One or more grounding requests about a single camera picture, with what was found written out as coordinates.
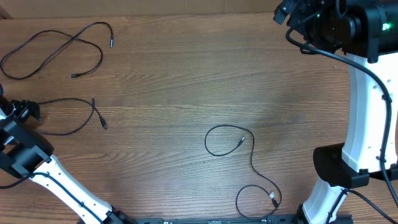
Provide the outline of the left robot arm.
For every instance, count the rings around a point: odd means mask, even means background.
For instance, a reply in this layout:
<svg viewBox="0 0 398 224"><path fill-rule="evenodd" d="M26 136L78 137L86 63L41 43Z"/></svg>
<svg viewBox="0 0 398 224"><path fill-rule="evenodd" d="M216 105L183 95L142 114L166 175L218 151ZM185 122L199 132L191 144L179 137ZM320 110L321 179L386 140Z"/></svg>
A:
<svg viewBox="0 0 398 224"><path fill-rule="evenodd" d="M72 209L80 223L134 223L134 220L101 200L62 166L53 146L37 131L26 126L29 116L41 120L37 103L8 101L1 96L1 169L18 178L2 186L10 189L26 180L45 187Z"/></svg>

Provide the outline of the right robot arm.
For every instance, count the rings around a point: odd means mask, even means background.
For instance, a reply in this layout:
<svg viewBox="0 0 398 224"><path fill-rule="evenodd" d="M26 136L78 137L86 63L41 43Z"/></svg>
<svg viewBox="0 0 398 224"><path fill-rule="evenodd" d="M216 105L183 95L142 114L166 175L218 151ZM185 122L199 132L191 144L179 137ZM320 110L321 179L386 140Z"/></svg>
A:
<svg viewBox="0 0 398 224"><path fill-rule="evenodd" d="M283 0L274 20L303 36L301 53L340 61L349 72L346 140L314 150L318 179L292 221L351 223L338 209L371 179L397 198L397 2Z"/></svg>

